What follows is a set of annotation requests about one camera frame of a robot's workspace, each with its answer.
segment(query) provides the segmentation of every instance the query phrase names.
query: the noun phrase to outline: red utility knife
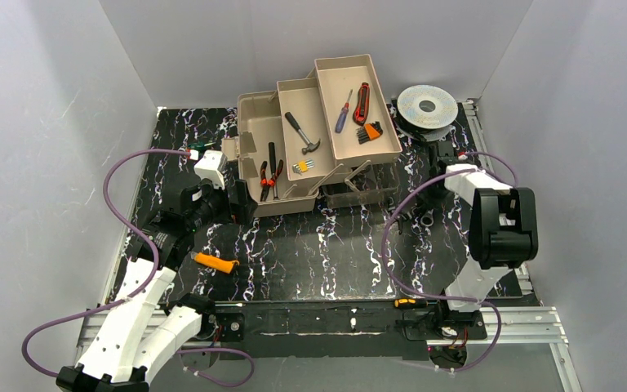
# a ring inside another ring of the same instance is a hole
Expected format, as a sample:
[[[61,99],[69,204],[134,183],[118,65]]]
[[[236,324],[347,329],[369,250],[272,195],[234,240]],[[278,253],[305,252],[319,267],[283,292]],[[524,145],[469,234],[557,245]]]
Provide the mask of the red utility knife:
[[[357,108],[352,119],[359,125],[364,125],[369,114],[369,83],[362,83],[357,94]]]

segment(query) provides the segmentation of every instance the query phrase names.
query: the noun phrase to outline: wall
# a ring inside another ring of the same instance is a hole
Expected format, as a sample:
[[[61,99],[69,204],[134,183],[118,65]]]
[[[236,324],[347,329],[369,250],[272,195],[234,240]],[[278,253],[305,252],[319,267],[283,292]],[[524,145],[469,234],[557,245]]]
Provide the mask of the wall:
[[[536,192],[531,273],[583,389],[627,391],[627,1],[535,0],[479,113]]]
[[[124,233],[102,180],[149,145],[155,112],[96,0],[0,0],[0,391],[58,390],[20,343],[101,298]],[[113,180],[123,212],[141,164]],[[34,357],[56,371],[71,364],[79,330],[35,337]]]
[[[155,105],[200,108],[363,53],[387,97],[423,82],[476,97],[531,0],[100,2]]]

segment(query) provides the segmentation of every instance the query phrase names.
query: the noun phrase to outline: cable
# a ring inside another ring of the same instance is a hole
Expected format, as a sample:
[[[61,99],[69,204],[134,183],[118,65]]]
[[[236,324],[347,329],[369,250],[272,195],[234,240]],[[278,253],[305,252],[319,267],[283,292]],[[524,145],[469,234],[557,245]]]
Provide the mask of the cable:
[[[236,354],[236,355],[240,355],[242,357],[244,357],[245,359],[247,359],[249,361],[249,363],[251,364],[251,370],[249,371],[249,374],[247,374],[246,377],[244,377],[241,381],[238,382],[225,382],[225,381],[221,381],[216,379],[215,377],[206,374],[204,372],[200,372],[197,369],[194,369],[192,367],[188,367],[187,368],[191,371],[191,372],[197,372],[199,373],[203,378],[207,378],[209,381],[212,381],[214,383],[216,383],[219,386],[224,386],[227,388],[235,388],[237,386],[243,385],[244,383],[246,383],[247,381],[249,381],[251,379],[251,376],[253,376],[253,372],[256,370],[256,362],[254,362],[253,358],[241,351],[241,350],[235,350],[235,349],[227,349],[225,347],[216,347],[216,348],[211,348],[211,347],[207,347],[205,349],[188,349],[188,350],[179,350],[176,352],[178,355],[182,355],[182,354],[197,354],[197,353],[230,353],[230,354]]]
[[[472,156],[475,156],[475,155],[484,155],[485,157],[493,158],[493,159],[499,161],[502,165],[506,166],[506,168],[509,170],[511,176],[513,176],[513,187],[518,186],[518,176],[515,174],[515,170],[513,170],[513,168],[508,163],[506,163],[506,161],[502,157],[500,157],[498,155],[486,153],[484,151],[468,151],[466,153],[461,153],[461,154],[458,154],[458,155],[459,156],[460,155],[464,155],[464,156],[467,156],[467,157],[472,157]],[[490,176],[492,176],[495,179],[497,179],[498,181],[503,182],[504,184],[506,184],[506,182],[504,182],[501,179],[499,179],[499,177],[496,176],[496,174],[494,172],[488,171],[488,170],[486,172]]]
[[[424,184],[422,184],[419,187],[417,187],[417,189],[413,190],[398,205],[398,207],[395,208],[395,211],[393,211],[393,214],[386,221],[385,227],[384,227],[384,230],[383,230],[383,238],[381,239],[381,245],[380,245],[381,260],[383,260],[383,267],[385,268],[385,273],[387,273],[389,278],[391,280],[393,280],[393,282],[396,285],[398,285],[405,293],[414,294],[416,296],[421,296],[421,297],[424,297],[424,298],[429,298],[431,300],[465,301],[465,302],[479,303],[479,300],[477,298],[468,298],[466,296],[440,296],[440,295],[434,295],[434,294],[427,294],[427,293],[419,292],[419,291],[415,290],[414,288],[408,287],[405,283],[400,281],[400,279],[393,274],[393,271],[390,269],[390,267],[388,265],[388,263],[389,263],[389,260],[388,260],[388,254],[389,254],[389,252],[388,252],[388,236],[390,234],[390,228],[393,226],[393,223],[395,222],[395,220],[398,219],[398,215],[400,215],[400,211],[402,211],[407,206],[407,204],[409,204],[412,201],[412,199],[414,199],[417,196],[417,194],[419,194],[419,192],[421,192],[423,189],[426,189],[426,188],[430,187],[433,184],[436,184],[437,182],[439,182],[441,180],[445,180],[448,177],[457,176],[459,174],[472,173],[472,172],[478,172],[478,170],[475,170],[475,169],[465,169],[465,170],[454,171],[454,172],[451,172],[451,173],[442,174],[441,176],[435,176],[431,180],[426,181]],[[457,369],[452,369],[452,371],[462,372],[462,371],[469,370],[469,369],[477,366],[479,363],[481,363],[491,353],[492,350],[494,350],[494,347],[496,346],[496,342],[499,340],[499,336],[501,336],[501,314],[500,314],[499,310],[491,302],[483,301],[481,305],[494,309],[494,314],[496,315],[496,333],[494,334],[494,340],[491,341],[491,343],[489,344],[487,349],[484,351],[484,353],[482,355],[479,356],[479,358],[475,359],[472,363],[466,364],[463,367],[459,367]],[[426,369],[433,369],[432,367],[424,367],[424,366],[415,365],[415,364],[412,364],[412,366],[420,367],[420,368],[426,368]]]
[[[55,325],[67,323],[68,321],[73,321],[75,319],[81,319],[83,317],[87,317],[87,316],[90,316],[90,315],[93,315],[93,314],[97,314],[97,313],[102,312],[104,310],[110,310],[110,309],[112,309],[112,308],[114,308],[116,306],[121,305],[125,301],[128,301],[128,299],[133,298],[138,293],[142,292],[150,284],[150,282],[153,280],[153,278],[155,276],[155,273],[158,271],[160,258],[159,258],[159,251],[158,251],[158,248],[155,246],[155,243],[153,243],[153,241],[150,240],[150,238],[148,238],[148,236],[145,235],[143,233],[143,231],[138,229],[138,227],[136,227],[128,219],[126,219],[126,217],[124,215],[122,215],[122,213],[119,212],[117,210],[117,208],[112,204],[112,200],[109,197],[109,181],[112,179],[112,175],[117,171],[117,169],[119,169],[125,162],[127,162],[127,161],[129,161],[129,160],[131,160],[131,159],[133,159],[135,157],[139,157],[141,155],[146,155],[146,154],[171,154],[171,155],[179,155],[179,156],[185,156],[185,157],[189,157],[191,155],[191,153],[188,152],[188,151],[178,151],[178,150],[173,150],[173,149],[144,149],[142,151],[137,151],[137,152],[135,152],[133,154],[128,154],[126,157],[123,157],[123,158],[119,159],[119,161],[116,162],[109,169],[109,172],[107,173],[107,176],[104,178],[104,184],[102,185],[102,194],[104,196],[104,202],[107,204],[107,207],[114,214],[114,216],[116,216],[117,219],[119,219],[126,227],[131,229],[131,231],[133,233],[135,233],[136,235],[141,237],[150,246],[150,249],[153,252],[153,269],[152,269],[152,271],[150,271],[150,274],[148,275],[148,278],[146,278],[145,281],[143,283],[141,283],[140,286],[136,290],[134,290],[133,292],[129,293],[127,298],[116,300],[114,302],[108,303],[107,305],[102,305],[102,306],[99,306],[99,307],[94,308],[94,309],[86,310],[84,312],[71,314],[70,316],[66,316],[66,317],[58,318],[56,320],[52,320],[52,321],[50,321],[48,323],[44,323],[44,324],[40,325],[39,327],[36,327],[32,331],[30,331],[30,333],[28,333],[28,335],[25,337],[25,339],[23,339],[23,344],[20,347],[20,352],[22,353],[23,358],[25,359],[25,362],[28,363],[28,365],[30,365],[32,368],[34,368],[35,370],[37,370],[41,374],[44,374],[45,376],[57,377],[58,373],[44,368],[39,363],[35,362],[34,359],[32,358],[32,356],[30,356],[30,354],[28,352],[28,344],[30,343],[30,340],[32,340],[32,338],[35,335],[37,335],[41,331],[44,331],[45,329],[48,329],[49,327],[54,327]],[[225,353],[241,355],[244,358],[248,359],[249,362],[251,362],[251,372],[249,372],[248,376],[243,381],[241,381],[240,383],[237,383],[235,385],[227,385],[226,383],[223,383],[222,381],[218,381],[218,380],[215,380],[214,378],[206,376],[206,378],[208,380],[213,381],[216,384],[222,385],[222,386],[239,386],[239,385],[243,384],[244,382],[248,381],[251,378],[251,376],[253,375],[253,372],[254,372],[254,370],[256,368],[256,365],[253,362],[253,358],[249,354],[247,354],[247,353],[245,353],[243,351],[234,350],[234,349],[226,349],[226,348],[222,348],[222,347],[215,348],[215,349],[196,349],[196,350],[184,350],[184,351],[186,351],[185,354],[188,354],[189,352],[202,352],[202,351],[208,351],[208,350],[211,351],[211,352],[225,352]]]

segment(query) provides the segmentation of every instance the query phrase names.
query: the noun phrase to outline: hammer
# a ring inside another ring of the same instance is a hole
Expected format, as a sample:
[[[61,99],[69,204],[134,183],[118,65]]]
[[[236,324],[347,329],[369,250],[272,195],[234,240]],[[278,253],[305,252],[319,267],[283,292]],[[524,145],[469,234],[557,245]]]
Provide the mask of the hammer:
[[[294,119],[294,116],[292,116],[290,112],[285,113],[285,118],[290,123],[290,125],[292,125],[292,127],[295,129],[296,133],[298,133],[299,136],[301,136],[301,138],[304,139],[304,142],[307,144],[306,147],[301,149],[301,153],[306,155],[307,153],[312,153],[313,151],[316,151],[316,149],[318,149],[318,147],[321,145],[321,140],[318,139],[316,144],[311,143],[311,140],[309,140],[309,138],[306,137],[306,134],[304,134],[304,132],[301,130],[301,127],[299,126],[297,121]]]

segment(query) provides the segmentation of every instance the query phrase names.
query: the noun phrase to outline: hammer head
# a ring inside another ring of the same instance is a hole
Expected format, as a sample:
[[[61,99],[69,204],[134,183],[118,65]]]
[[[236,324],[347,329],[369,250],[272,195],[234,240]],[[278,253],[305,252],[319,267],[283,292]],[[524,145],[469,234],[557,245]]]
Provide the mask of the hammer head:
[[[307,145],[306,147],[301,149],[301,153],[306,155],[307,153],[312,153],[313,151],[316,151],[318,149],[318,147],[321,145],[321,140],[318,139],[318,141],[314,144],[314,143],[309,143],[309,145]]]

